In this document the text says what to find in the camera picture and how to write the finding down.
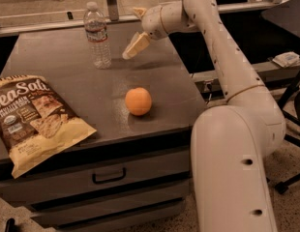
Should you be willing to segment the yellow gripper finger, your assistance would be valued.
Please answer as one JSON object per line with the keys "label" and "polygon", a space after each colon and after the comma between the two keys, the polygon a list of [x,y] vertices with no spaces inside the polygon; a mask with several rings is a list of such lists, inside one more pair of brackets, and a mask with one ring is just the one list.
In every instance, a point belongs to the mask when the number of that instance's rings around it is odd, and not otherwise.
{"label": "yellow gripper finger", "polygon": [[122,57],[125,60],[135,57],[139,52],[149,46],[151,38],[146,32],[139,34],[136,32],[124,52]]}
{"label": "yellow gripper finger", "polygon": [[142,19],[146,14],[146,8],[133,7],[133,12],[138,19]]}

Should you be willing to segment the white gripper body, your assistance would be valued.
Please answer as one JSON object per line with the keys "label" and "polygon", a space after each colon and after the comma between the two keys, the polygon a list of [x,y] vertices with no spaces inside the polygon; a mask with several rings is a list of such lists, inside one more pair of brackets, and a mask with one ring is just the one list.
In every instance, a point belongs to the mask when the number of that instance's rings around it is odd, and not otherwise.
{"label": "white gripper body", "polygon": [[141,19],[141,25],[145,33],[152,40],[159,40],[165,36],[165,29],[162,25],[161,11],[162,6],[148,9]]}

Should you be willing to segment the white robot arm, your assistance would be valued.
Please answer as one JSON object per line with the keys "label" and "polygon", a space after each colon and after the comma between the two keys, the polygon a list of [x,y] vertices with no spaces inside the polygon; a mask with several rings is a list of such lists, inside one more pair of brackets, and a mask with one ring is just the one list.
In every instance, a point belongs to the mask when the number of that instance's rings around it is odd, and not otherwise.
{"label": "white robot arm", "polygon": [[191,164],[199,232],[278,232],[263,160],[285,137],[283,112],[219,16],[216,0],[136,8],[143,31],[125,49],[135,57],[174,32],[201,32],[226,103],[196,119]]}

